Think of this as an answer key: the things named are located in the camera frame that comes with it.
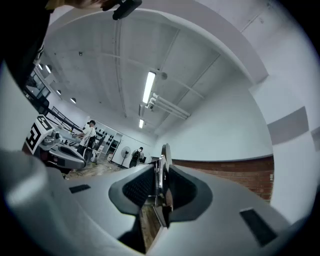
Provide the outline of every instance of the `brick wall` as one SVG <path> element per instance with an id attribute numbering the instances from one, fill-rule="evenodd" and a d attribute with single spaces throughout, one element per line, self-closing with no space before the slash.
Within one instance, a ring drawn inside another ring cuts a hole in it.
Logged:
<path id="1" fill-rule="evenodd" d="M 174 165 L 194 168 L 198 171 L 237 182 L 270 202 L 274 180 L 273 156 L 254 160 L 232 162 L 204 162 L 172 160 Z"/>

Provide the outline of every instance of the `white ceiling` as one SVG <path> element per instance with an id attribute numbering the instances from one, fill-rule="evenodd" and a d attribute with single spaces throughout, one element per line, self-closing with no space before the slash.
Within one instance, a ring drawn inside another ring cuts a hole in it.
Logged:
<path id="1" fill-rule="evenodd" d="M 137 10 L 121 21 L 111 15 L 77 19 L 45 40 L 42 61 L 53 66 L 52 88 L 61 90 L 66 101 L 76 98 L 77 107 L 90 115 L 104 108 L 132 119 L 132 128 L 139 129 L 139 104 L 150 70 L 168 75 L 167 80 L 156 76 L 152 92 L 192 114 L 203 99 L 182 84 L 205 96 L 236 69 L 210 42 L 160 14 Z M 143 130 L 154 133 L 167 116 L 154 108 Z"/>

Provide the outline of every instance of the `window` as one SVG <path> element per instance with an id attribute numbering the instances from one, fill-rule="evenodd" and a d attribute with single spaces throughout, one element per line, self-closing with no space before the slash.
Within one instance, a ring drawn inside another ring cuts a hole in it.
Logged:
<path id="1" fill-rule="evenodd" d="M 41 81 L 35 71 L 32 71 L 29 79 L 27 80 L 26 88 L 38 99 L 40 99 L 42 96 L 47 98 L 50 94 L 50 91 Z"/>

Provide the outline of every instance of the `person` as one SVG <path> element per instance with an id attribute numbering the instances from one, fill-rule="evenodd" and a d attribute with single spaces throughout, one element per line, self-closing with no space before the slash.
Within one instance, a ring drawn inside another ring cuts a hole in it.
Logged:
<path id="1" fill-rule="evenodd" d="M 81 154 L 84 151 L 84 148 L 88 145 L 90 137 L 96 136 L 95 130 L 96 122 L 91 120 L 89 126 L 83 130 L 83 132 L 74 134 L 73 137 L 82 137 L 82 140 L 78 146 L 78 152 Z"/>
<path id="2" fill-rule="evenodd" d="M 84 129 L 86 129 L 86 128 L 88 128 L 89 127 L 89 122 L 87 122 L 85 125 L 84 125 L 84 127 L 82 128 L 82 130 L 84 130 Z"/>
<path id="3" fill-rule="evenodd" d="M 144 153 L 142 152 L 144 148 L 141 146 L 139 149 L 136 149 L 132 153 L 132 159 L 130 161 L 129 167 L 135 167 L 140 163 L 140 160 L 145 158 Z"/>

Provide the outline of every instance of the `standing fan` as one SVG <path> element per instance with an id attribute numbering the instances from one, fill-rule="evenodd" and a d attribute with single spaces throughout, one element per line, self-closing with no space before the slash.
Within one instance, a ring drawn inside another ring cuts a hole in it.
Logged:
<path id="1" fill-rule="evenodd" d="M 128 146 L 125 146 L 122 150 L 121 150 L 121 156 L 123 157 L 123 160 L 122 160 L 122 164 L 121 165 L 123 165 L 124 164 L 124 161 L 125 161 L 125 159 L 128 157 L 128 156 L 130 156 L 130 147 L 128 147 Z"/>

